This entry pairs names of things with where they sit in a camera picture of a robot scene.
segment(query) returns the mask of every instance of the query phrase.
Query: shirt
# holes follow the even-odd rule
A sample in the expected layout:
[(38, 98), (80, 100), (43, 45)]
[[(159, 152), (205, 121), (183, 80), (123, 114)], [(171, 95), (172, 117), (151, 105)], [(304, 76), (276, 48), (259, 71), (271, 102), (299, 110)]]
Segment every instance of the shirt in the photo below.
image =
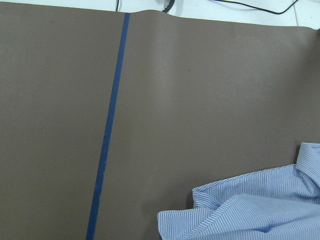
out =
[(320, 144), (302, 143), (296, 164), (192, 190), (194, 208), (158, 213), (163, 240), (319, 240)]

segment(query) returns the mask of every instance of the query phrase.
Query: thin black wire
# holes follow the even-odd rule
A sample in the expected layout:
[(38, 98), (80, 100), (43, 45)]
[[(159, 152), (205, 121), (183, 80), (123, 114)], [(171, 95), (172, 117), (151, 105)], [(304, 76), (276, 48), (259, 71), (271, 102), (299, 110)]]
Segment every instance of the thin black wire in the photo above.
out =
[(211, 1), (222, 2), (222, 3), (230, 3), (230, 4), (239, 4), (239, 5), (243, 5), (243, 6), (252, 8), (252, 9), (257, 9), (257, 10), (260, 10), (260, 11), (264, 11), (264, 12), (267, 12), (267, 13), (270, 13), (270, 14), (280, 15), (280, 14), (284, 14), (286, 11), (288, 11), (299, 0), (295, 0), (286, 10), (281, 11), (281, 12), (271, 11), (271, 10), (268, 10), (268, 9), (264, 9), (264, 8), (257, 7), (257, 6), (251, 6), (251, 5), (248, 5), (248, 4), (245, 4), (245, 3), (242, 3), (242, 2), (237, 2), (237, 1), (228, 1), (228, 0), (211, 0)]
[(162, 12), (164, 13), (168, 13), (170, 11), (170, 9), (172, 8), (172, 6), (175, 4), (176, 0), (170, 0), (169, 4), (166, 6), (165, 9), (162, 10)]
[(119, 0), (116, 0), (116, 7), (115, 7), (115, 11), (118, 12), (119, 9)]

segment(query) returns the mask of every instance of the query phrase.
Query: white floor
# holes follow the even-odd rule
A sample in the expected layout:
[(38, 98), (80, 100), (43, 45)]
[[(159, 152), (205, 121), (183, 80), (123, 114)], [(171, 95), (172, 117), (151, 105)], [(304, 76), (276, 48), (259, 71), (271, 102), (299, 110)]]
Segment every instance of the white floor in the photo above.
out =
[[(168, 1), (120, 0), (119, 11), (127, 13), (143, 10), (162, 11)], [(3, 0), (3, 2), (114, 11), (117, 0)], [(293, 0), (239, 0), (239, 2), (281, 12)], [(282, 15), (212, 0), (176, 0), (169, 14), (194, 19), (320, 29), (320, 0), (299, 0), (294, 7)]]

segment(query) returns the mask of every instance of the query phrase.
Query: thick black cable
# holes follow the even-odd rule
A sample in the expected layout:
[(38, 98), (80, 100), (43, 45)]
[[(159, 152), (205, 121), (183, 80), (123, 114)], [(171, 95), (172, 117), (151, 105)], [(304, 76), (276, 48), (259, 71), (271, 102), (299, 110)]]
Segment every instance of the thick black cable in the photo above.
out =
[(257, 10), (260, 10), (260, 11), (264, 11), (264, 12), (267, 12), (267, 13), (270, 13), (270, 14), (280, 15), (280, 14), (284, 14), (286, 11), (288, 11), (299, 0), (295, 0), (286, 10), (281, 11), (281, 12), (271, 11), (271, 10), (268, 10), (268, 9), (264, 9), (264, 8), (257, 7), (257, 6), (251, 6), (251, 5), (245, 4), (243, 2), (237, 2), (237, 1), (228, 1), (228, 0), (211, 0), (211, 1), (221, 2), (221, 3), (229, 3), (229, 4), (239, 4), (239, 5), (246, 6), (246, 7), (252, 8), (252, 9), (257, 9)]
[(166, 6), (166, 8), (164, 10), (162, 10), (162, 12), (164, 13), (168, 13), (170, 11), (170, 9), (172, 8), (172, 6), (175, 4), (176, 0), (170, 0), (168, 6)]
[(115, 7), (115, 11), (118, 12), (119, 9), (119, 0), (116, 0), (116, 7)]

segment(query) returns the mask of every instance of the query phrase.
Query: blue tape line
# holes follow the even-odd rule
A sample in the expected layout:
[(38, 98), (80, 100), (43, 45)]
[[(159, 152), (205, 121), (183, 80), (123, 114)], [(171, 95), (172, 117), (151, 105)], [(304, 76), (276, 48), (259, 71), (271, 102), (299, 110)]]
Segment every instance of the blue tape line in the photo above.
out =
[(107, 166), (109, 144), (110, 144), (112, 125), (114, 122), (114, 116), (115, 116), (115, 110), (116, 110), (119, 82), (120, 82), (120, 76), (121, 76), (122, 63), (124, 60), (129, 20), (130, 20), (130, 13), (125, 13), (123, 25), (122, 25), (122, 33), (121, 33), (118, 57), (117, 57), (116, 66), (115, 66), (111, 97), (109, 102), (108, 116), (106, 118), (106, 123), (105, 123), (105, 132), (104, 132), (104, 138), (102, 142), (99, 166), (96, 173), (95, 187), (93, 192), (89, 223), (86, 231), (86, 238), (85, 238), (86, 240), (93, 240), (95, 235), (99, 204), (100, 204), (100, 195), (102, 192), (104, 175), (105, 175), (105, 170)]

